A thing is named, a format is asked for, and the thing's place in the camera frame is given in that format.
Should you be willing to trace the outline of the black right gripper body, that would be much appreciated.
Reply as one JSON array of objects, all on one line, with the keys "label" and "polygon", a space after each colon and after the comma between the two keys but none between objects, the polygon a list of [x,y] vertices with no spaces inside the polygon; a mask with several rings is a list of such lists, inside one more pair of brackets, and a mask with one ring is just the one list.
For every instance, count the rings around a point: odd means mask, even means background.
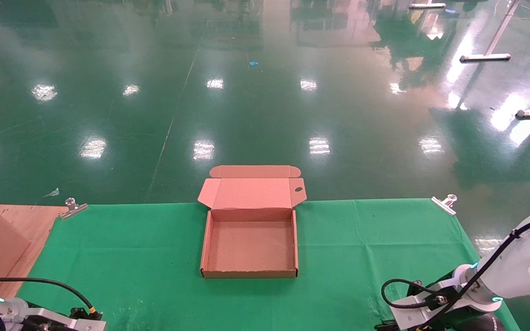
[{"label": "black right gripper body", "polygon": [[467,322],[468,331],[506,331],[505,325],[494,314],[484,314]]}]

